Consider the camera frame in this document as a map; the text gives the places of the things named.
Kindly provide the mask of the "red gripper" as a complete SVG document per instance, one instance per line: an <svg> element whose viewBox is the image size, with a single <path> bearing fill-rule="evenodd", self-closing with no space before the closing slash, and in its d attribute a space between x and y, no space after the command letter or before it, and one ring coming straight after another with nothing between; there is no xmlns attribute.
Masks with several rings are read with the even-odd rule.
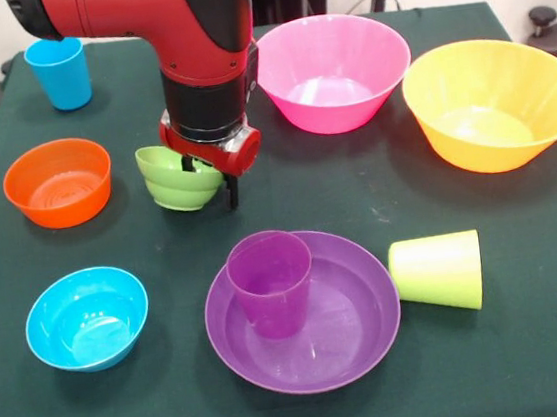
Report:
<svg viewBox="0 0 557 417"><path fill-rule="evenodd" d="M208 140L208 135L217 130L198 132L173 122L169 111L165 110L160 120L162 143L181 155L181 167L185 172L195 172L194 159L207 163L224 174L227 205L229 209L239 205L238 177L252 166L260 149L260 131L251 127L247 116L225 126L217 139Z"/></svg>

